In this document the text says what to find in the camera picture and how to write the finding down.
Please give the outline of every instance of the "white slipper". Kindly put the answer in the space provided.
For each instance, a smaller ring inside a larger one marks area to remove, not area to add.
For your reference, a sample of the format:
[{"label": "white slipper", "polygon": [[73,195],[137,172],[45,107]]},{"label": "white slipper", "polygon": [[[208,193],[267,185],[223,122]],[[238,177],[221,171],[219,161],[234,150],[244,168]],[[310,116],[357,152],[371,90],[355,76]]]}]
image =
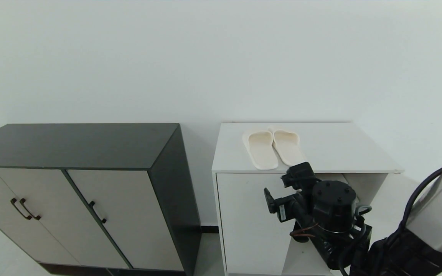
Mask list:
[{"label": "white slipper", "polygon": [[270,126],[269,131],[272,132],[274,137],[272,146],[277,150],[284,164],[294,166],[306,161],[306,157],[300,149],[300,137],[298,134],[274,126]]},{"label": "white slipper", "polygon": [[243,143],[257,169],[265,171],[279,166],[277,156],[272,149],[273,141],[272,132],[267,130],[249,130],[243,133]]}]

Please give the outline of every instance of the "black metal handle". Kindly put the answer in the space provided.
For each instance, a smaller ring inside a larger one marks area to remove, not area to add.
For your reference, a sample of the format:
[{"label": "black metal handle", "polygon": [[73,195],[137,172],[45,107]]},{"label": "black metal handle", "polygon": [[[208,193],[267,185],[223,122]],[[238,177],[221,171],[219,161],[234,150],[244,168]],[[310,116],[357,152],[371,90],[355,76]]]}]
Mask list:
[{"label": "black metal handle", "polygon": [[18,211],[18,213],[20,213],[20,215],[22,216],[22,217],[24,217],[25,219],[27,219],[27,220],[31,220],[32,219],[32,216],[31,215],[29,215],[28,217],[26,217],[25,215],[23,215],[23,213],[16,207],[16,205],[15,205],[15,203],[16,203],[16,199],[11,199],[10,200],[10,202],[11,202],[11,205]]},{"label": "black metal handle", "polygon": [[[95,201],[91,201],[89,205],[90,205],[90,208],[93,210],[93,212],[95,213],[95,215],[96,215],[97,218],[98,218],[98,214],[97,214],[97,212],[95,211],[95,208],[93,207],[93,206],[95,206]],[[102,224],[105,224],[105,222],[107,222],[107,219],[104,218],[103,220],[100,220],[100,222],[102,222]]]},{"label": "black metal handle", "polygon": [[28,209],[25,206],[25,202],[26,202],[26,199],[20,199],[20,204],[23,206],[23,208],[25,208],[25,211],[27,211],[32,216],[32,218],[34,218],[36,220],[40,220],[42,217],[40,215],[35,216],[30,211],[28,211]]}]

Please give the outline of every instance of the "white cabinet door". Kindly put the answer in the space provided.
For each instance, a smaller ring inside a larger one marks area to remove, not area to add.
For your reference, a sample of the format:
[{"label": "white cabinet door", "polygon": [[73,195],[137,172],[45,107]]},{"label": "white cabinet door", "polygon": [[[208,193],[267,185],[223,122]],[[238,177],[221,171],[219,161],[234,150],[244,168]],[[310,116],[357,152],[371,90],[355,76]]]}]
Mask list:
[{"label": "white cabinet door", "polygon": [[27,220],[16,208],[28,216],[16,196],[0,178],[0,229],[33,259],[45,263],[79,265],[77,260],[58,243],[47,229],[35,219]]},{"label": "white cabinet door", "polygon": [[228,273],[281,275],[294,220],[269,213],[267,187],[276,199],[294,194],[280,174],[218,173],[219,210]]},{"label": "white cabinet door", "polygon": [[81,265],[127,268],[61,171],[0,168],[0,177]]},{"label": "white cabinet door", "polygon": [[147,171],[68,171],[135,268],[182,271]]}]

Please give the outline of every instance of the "cable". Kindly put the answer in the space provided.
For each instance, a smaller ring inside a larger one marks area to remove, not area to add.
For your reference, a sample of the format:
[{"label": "cable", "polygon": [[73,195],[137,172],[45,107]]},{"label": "cable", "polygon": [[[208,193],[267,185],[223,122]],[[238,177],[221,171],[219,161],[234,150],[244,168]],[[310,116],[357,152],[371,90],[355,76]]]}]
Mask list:
[{"label": "cable", "polygon": [[402,221],[398,225],[398,229],[395,230],[390,236],[388,236],[385,240],[384,246],[382,250],[378,253],[378,258],[374,262],[374,266],[371,270],[371,276],[376,276],[379,274],[379,270],[381,269],[381,265],[383,263],[383,257],[385,256],[386,251],[388,251],[389,247],[393,245],[393,243],[397,240],[397,238],[402,234],[403,230],[407,225],[407,220],[409,220],[409,215],[412,211],[412,207],[416,202],[416,199],[419,197],[419,194],[437,177],[441,176],[442,168],[437,169],[434,173],[431,173],[424,181],[422,181],[419,186],[414,190],[412,195],[407,201],[407,205],[405,206],[404,215],[402,217]]},{"label": "cable", "polygon": [[403,229],[405,229],[405,226],[407,225],[407,220],[409,220],[410,212],[412,211],[412,207],[414,206],[414,203],[416,202],[416,199],[419,197],[419,194],[428,186],[429,183],[432,182],[432,180],[435,180],[441,174],[442,174],[442,168],[436,170],[434,173],[431,173],[414,190],[414,192],[412,193],[411,197],[409,198],[409,201],[407,202],[407,205],[405,206],[404,215],[403,215],[402,221],[400,222],[400,224],[398,226],[397,231],[395,231],[393,234],[391,234],[386,239],[386,247],[391,246],[396,241],[398,235],[402,233]]},{"label": "cable", "polygon": [[363,219],[363,227],[361,227],[361,231],[359,231],[359,236],[353,239],[351,244],[348,247],[344,248],[344,250],[342,250],[342,253],[340,253],[339,255],[338,265],[340,273],[342,273],[342,276],[349,276],[349,274],[347,274],[347,272],[344,269],[344,260],[351,251],[351,249],[355,248],[356,245],[359,243],[359,241],[364,237],[365,233],[366,233],[366,223],[364,223]]},{"label": "cable", "polygon": [[317,224],[315,224],[314,226],[312,226],[312,227],[307,227],[307,228],[304,228],[304,229],[298,229],[298,230],[294,230],[294,231],[292,231],[291,233],[289,233],[289,236],[291,236],[291,237],[298,237],[298,236],[300,236],[300,235],[304,235],[304,236],[307,236],[307,235],[309,235],[309,236],[311,236],[311,237],[315,237],[314,235],[311,235],[311,234],[305,234],[305,231],[307,231],[307,230],[309,230],[309,229],[312,229],[313,227],[315,227],[315,226],[317,226],[318,225],[318,223]]},{"label": "cable", "polygon": [[358,217],[360,215],[367,214],[371,210],[373,210],[373,207],[371,207],[370,205],[360,205],[360,206],[356,207],[356,212],[354,213],[354,216]]}]

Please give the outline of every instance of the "white floor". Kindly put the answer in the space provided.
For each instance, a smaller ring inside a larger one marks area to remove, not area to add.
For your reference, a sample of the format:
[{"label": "white floor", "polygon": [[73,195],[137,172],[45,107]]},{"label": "white floor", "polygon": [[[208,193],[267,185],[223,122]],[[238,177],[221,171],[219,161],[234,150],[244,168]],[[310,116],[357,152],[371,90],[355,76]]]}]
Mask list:
[{"label": "white floor", "polygon": [[[0,276],[50,276],[0,231]],[[195,276],[223,276],[219,235],[204,234]]]}]

